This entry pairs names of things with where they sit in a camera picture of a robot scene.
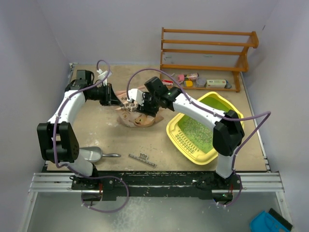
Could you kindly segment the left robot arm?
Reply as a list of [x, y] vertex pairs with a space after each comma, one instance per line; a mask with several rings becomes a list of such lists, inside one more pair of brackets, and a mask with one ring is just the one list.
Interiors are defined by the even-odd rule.
[[94, 174], [95, 166], [86, 156], [101, 154], [99, 147], [79, 146], [73, 131], [73, 123], [82, 105], [87, 100], [99, 101], [102, 106], [120, 106], [122, 103], [115, 95], [112, 85], [107, 82], [111, 71], [98, 72], [98, 80], [94, 81], [94, 73], [78, 70], [76, 78], [65, 88], [64, 98], [54, 115], [37, 126], [37, 135], [43, 160], [56, 167], [67, 167], [78, 177], [88, 189], [99, 185], [99, 177]]

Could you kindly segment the silver metal scoop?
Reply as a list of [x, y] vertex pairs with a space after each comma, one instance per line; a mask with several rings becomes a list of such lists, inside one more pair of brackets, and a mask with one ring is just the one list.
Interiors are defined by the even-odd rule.
[[120, 154], [116, 153], [104, 153], [100, 147], [90, 146], [82, 147], [79, 149], [80, 155], [91, 163], [99, 161], [101, 158], [120, 158]]

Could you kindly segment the white bag sealing clip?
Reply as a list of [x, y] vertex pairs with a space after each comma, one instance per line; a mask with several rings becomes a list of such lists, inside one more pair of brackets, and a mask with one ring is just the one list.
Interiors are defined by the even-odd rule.
[[129, 158], [136, 160], [138, 162], [144, 163], [145, 165], [152, 167], [152, 168], [156, 168], [156, 164], [149, 161], [148, 160], [148, 156], [144, 153], [140, 153], [139, 156], [133, 155], [133, 154], [129, 154], [128, 155]]

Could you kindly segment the pink cat litter bag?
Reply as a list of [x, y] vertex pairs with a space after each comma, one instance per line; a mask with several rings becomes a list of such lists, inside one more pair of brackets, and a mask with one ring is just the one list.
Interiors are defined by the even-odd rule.
[[124, 90], [117, 91], [116, 96], [123, 104], [122, 106], [115, 108], [118, 115], [117, 122], [123, 126], [130, 128], [145, 128], [159, 123], [164, 119], [161, 115], [162, 110], [159, 110], [155, 117], [137, 112], [138, 104], [135, 101], [129, 103]]

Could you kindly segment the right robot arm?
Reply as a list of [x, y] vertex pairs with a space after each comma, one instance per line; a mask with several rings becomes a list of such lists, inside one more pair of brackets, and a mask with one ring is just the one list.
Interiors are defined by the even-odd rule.
[[156, 76], [144, 85], [146, 92], [139, 89], [129, 91], [129, 96], [139, 105], [138, 112], [154, 117], [161, 107], [187, 115], [210, 129], [212, 146], [218, 153], [215, 185], [220, 189], [230, 186], [236, 149], [240, 147], [244, 137], [238, 114], [233, 110], [224, 112], [209, 107], [190, 97], [179, 87], [169, 89]]

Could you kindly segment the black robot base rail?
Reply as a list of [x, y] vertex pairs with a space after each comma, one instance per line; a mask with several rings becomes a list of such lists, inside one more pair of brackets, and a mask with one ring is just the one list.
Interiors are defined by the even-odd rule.
[[70, 176], [72, 189], [104, 201], [117, 197], [194, 197], [231, 202], [242, 189], [237, 174], [224, 179], [214, 171], [98, 171], [94, 179]]

